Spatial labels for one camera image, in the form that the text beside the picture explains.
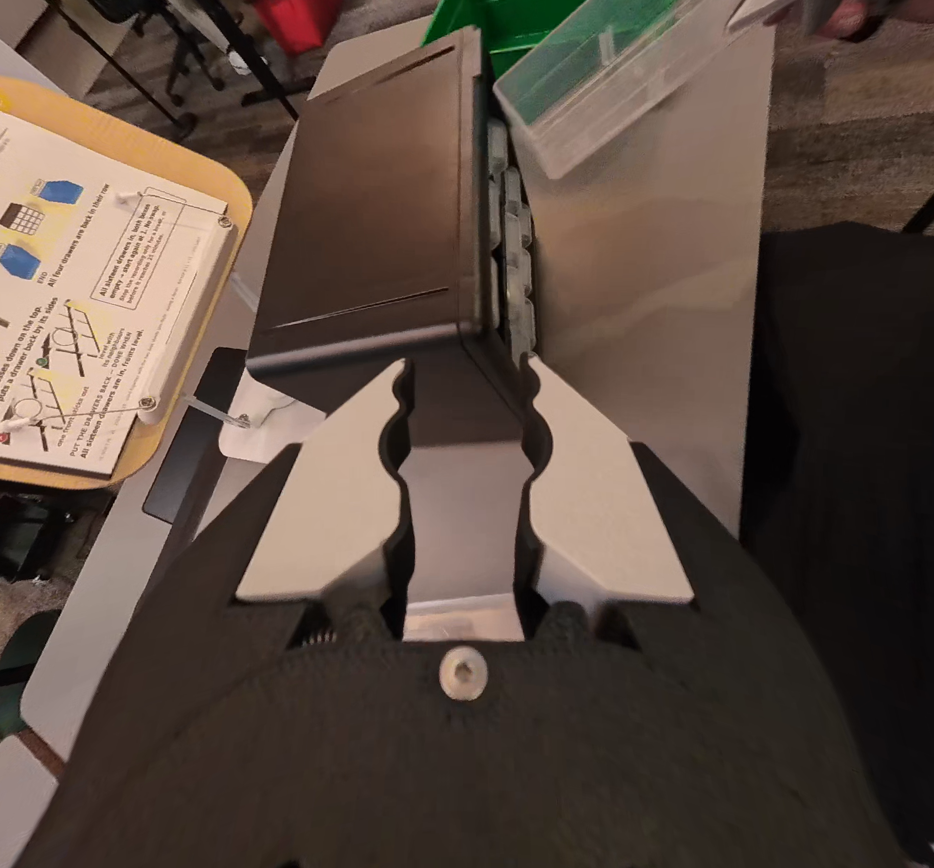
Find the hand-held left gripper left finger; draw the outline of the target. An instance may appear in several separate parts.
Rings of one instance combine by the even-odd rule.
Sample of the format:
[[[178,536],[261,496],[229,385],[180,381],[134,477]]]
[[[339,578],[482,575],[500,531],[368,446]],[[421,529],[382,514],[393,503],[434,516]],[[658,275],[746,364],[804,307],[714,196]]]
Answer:
[[[304,440],[236,589],[246,603],[406,593],[414,367],[391,362]]]

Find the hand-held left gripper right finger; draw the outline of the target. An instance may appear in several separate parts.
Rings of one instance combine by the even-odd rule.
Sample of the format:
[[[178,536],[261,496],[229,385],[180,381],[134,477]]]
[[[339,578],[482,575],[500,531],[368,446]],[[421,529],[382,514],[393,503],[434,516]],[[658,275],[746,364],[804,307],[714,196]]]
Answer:
[[[532,467],[517,530],[516,589],[547,604],[687,605],[694,591],[629,436],[535,355],[522,451]]]

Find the clear plastic drawer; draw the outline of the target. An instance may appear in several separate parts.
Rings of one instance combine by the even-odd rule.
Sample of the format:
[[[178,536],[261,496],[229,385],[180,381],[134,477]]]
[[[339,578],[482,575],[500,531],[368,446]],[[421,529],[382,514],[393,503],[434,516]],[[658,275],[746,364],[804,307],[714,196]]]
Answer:
[[[743,0],[586,0],[498,78],[514,140],[557,180],[730,45]]]

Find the rows of small clear drawers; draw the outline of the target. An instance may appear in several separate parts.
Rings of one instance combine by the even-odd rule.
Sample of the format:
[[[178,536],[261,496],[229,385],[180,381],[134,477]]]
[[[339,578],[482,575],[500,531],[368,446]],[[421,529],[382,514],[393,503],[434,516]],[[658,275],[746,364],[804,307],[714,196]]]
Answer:
[[[493,326],[518,367],[538,342],[535,229],[509,131],[494,117],[486,122],[486,162]]]

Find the black drawer cabinet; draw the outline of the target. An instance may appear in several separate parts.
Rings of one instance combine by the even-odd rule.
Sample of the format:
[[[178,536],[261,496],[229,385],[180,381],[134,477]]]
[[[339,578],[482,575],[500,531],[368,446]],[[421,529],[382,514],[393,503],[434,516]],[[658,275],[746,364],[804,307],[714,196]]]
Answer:
[[[414,367],[415,447],[517,442],[523,384],[493,326],[481,32],[462,28],[309,100],[247,369],[331,414]]]

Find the white stand base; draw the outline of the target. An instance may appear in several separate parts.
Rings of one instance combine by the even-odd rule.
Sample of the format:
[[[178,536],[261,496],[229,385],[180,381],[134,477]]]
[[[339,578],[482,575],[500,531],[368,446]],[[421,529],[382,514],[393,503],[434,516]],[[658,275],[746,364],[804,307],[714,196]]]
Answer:
[[[194,395],[184,399],[219,427],[216,445],[224,457],[262,465],[286,446],[303,442],[326,419],[325,412],[257,382],[247,370],[227,408]]]

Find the white stand ledge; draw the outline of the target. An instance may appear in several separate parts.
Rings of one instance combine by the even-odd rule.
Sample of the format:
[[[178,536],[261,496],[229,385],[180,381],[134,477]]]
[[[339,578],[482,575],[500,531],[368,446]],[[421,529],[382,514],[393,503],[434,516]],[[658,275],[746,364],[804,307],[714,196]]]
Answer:
[[[129,406],[142,424],[157,425],[174,405],[204,327],[233,270],[239,244],[234,221],[226,213],[213,216],[186,269],[189,277],[178,286],[168,318],[160,324],[132,389]]]

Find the printed instruction sheet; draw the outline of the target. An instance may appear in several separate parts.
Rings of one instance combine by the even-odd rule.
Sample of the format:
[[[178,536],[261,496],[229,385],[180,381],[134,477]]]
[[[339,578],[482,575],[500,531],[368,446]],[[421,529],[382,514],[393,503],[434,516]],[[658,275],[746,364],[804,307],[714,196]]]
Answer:
[[[147,351],[212,221],[119,191],[219,198],[134,169],[14,115],[1,137],[1,414],[129,407]],[[110,478],[133,413],[2,434],[2,463]]]

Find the red bag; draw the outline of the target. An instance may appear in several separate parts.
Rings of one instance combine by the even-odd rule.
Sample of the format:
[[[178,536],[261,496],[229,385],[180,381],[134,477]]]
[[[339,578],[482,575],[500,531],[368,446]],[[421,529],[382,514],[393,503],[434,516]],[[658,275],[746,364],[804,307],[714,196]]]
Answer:
[[[320,49],[343,5],[344,0],[251,0],[263,26],[289,58]]]

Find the thin black pole stand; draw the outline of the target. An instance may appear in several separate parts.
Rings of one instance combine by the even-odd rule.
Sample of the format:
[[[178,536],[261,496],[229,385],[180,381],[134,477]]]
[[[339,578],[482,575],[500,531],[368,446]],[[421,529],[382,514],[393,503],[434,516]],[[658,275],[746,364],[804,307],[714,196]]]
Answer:
[[[91,47],[104,61],[112,67],[120,76],[139,94],[143,96],[146,101],[151,104],[161,115],[163,115],[173,126],[173,137],[175,141],[182,141],[188,138],[192,134],[193,129],[197,126],[197,118],[191,113],[182,113],[176,115],[174,112],[168,110],[159,100],[157,100],[149,91],[146,89],[138,79],[129,71],[127,71],[119,61],[117,61],[112,54],[110,54],[99,42],[89,34],[86,29],[75,20],[70,13],[64,8],[61,0],[44,0],[46,5],[50,7],[55,14],[61,18],[69,31],[83,41],[86,45]]]

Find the black table leg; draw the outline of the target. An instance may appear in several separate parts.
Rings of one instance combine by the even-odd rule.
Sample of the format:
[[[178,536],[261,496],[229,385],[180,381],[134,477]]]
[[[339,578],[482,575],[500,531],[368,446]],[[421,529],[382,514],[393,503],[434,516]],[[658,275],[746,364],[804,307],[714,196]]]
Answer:
[[[222,45],[224,52],[232,50],[245,65],[248,75],[258,82],[258,89],[241,97],[241,109],[250,110],[275,103],[285,112],[292,124],[297,122],[299,113],[292,97],[309,92],[313,85],[298,84],[298,88],[295,89],[292,85],[282,84],[252,37],[244,33],[221,0],[186,0],[186,3],[198,10],[198,26],[210,22],[205,37],[211,41],[217,38],[216,44]]]

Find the black office chair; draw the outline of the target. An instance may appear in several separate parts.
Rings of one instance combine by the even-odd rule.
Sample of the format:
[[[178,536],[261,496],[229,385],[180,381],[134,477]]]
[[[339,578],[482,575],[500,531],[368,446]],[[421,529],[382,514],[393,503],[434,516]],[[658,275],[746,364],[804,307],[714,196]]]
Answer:
[[[205,39],[197,37],[191,26],[185,26],[171,10],[167,0],[101,0],[102,8],[108,11],[114,22],[132,21],[132,31],[138,36],[144,35],[146,22],[153,17],[161,18],[175,34],[176,43],[165,83],[165,93],[169,101],[179,107],[184,98],[177,92],[177,82],[181,77],[190,77],[190,62],[193,62],[204,75],[206,82],[217,91],[225,89],[225,82],[207,62],[201,46]]]

